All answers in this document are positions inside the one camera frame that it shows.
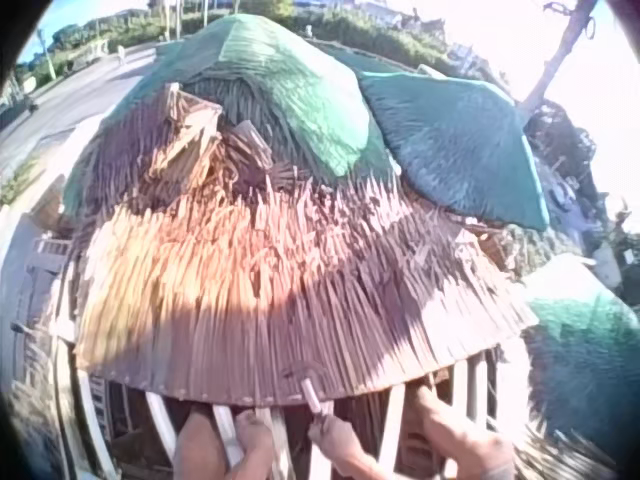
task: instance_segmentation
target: straw thatch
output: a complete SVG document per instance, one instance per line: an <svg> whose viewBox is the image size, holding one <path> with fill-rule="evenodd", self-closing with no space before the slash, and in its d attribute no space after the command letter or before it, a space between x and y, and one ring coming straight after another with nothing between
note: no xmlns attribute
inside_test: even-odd
<svg viewBox="0 0 640 480"><path fill-rule="evenodd" d="M87 152L78 366L224 404L377 391L535 323L473 235L395 179L329 189L167 88Z"/></svg>

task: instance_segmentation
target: tiki hut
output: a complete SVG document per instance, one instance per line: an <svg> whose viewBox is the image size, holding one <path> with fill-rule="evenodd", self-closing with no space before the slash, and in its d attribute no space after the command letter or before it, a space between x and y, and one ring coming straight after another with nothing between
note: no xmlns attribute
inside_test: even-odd
<svg viewBox="0 0 640 480"><path fill-rule="evenodd" d="M353 71L266 19L167 53L65 192L77 367L260 409L304 404L305 369L379 444L385 389L537 323L386 147Z"/></svg>

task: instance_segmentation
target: road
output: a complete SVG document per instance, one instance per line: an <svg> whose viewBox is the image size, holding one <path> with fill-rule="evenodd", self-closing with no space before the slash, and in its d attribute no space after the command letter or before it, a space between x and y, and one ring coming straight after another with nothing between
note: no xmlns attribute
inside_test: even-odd
<svg viewBox="0 0 640 480"><path fill-rule="evenodd" d="M110 55L53 88L33 95L40 109L25 112L0 133L0 178L7 178L32 152L62 144L82 120L116 105L152 68L153 46L131 49L127 63Z"/></svg>

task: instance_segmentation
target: white post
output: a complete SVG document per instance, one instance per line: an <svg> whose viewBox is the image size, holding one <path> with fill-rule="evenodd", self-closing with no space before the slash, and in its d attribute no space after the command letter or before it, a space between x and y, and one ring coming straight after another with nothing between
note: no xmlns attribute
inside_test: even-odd
<svg viewBox="0 0 640 480"><path fill-rule="evenodd" d="M165 40L169 42L171 40L171 8L169 8L169 0L164 0L164 16L165 16Z"/></svg>
<svg viewBox="0 0 640 480"><path fill-rule="evenodd" d="M44 41L44 33L42 29L38 29L38 39L40 40L40 44L42 45L42 51L44 52L44 56L47 59L47 63L49 65L49 75L51 75L51 80L56 79L56 71L53 69L53 63L51 62L51 57L49 57L49 52L47 51L47 43Z"/></svg>
<svg viewBox="0 0 640 480"><path fill-rule="evenodd" d="M176 40L180 40L182 23L182 0L176 0Z"/></svg>

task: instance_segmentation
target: bush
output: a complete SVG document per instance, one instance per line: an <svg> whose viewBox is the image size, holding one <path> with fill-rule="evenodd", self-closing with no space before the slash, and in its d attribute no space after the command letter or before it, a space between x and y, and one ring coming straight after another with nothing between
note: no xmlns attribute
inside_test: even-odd
<svg viewBox="0 0 640 480"><path fill-rule="evenodd" d="M371 52L407 67L417 68L424 63L445 75L458 76L439 40L426 34L380 26L359 12L302 12L275 16L273 20L296 33L311 25L314 36L320 40Z"/></svg>
<svg viewBox="0 0 640 480"><path fill-rule="evenodd" d="M0 207L11 205L29 187L36 163L37 158L35 157L26 160L13 172L11 178L2 182L0 185Z"/></svg>

